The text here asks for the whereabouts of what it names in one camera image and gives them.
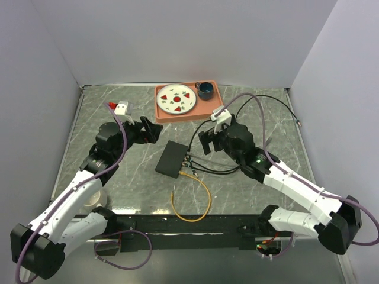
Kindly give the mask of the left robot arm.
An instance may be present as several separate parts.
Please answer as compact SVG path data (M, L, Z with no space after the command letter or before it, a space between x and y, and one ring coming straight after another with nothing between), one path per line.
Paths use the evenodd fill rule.
M112 237L117 231L117 216L97 205L84 219L74 224L74 216L95 193L103 189L117 171L126 151L134 144L155 144L163 130L145 116L140 121L104 123L95 144L71 183L28 225L17 224L11 231L12 260L16 272L25 268L42 279L51 278L65 258L93 237Z

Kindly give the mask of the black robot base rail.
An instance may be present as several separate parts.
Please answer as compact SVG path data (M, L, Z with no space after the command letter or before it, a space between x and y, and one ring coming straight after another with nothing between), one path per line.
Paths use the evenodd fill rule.
M121 241L122 252L168 249L256 249L256 239L270 239L276 231L261 224L258 215L207 215L185 222L175 215L118 215L111 218L100 240Z

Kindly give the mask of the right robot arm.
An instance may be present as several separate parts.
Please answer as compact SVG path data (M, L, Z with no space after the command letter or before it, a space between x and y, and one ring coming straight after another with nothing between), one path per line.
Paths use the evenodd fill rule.
M210 153L210 146L224 151L246 176L278 190L307 210L267 206L260 215L262 234L291 231L318 238L333 253L346 253L362 224L357 199L334 195L296 174L277 157L267 156L244 125L234 123L219 132L209 129L198 136L205 154Z

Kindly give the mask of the black network switch box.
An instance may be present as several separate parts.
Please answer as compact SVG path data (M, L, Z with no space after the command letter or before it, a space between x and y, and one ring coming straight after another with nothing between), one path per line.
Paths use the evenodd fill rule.
M169 140L155 167L155 172L177 178L188 152L188 146Z

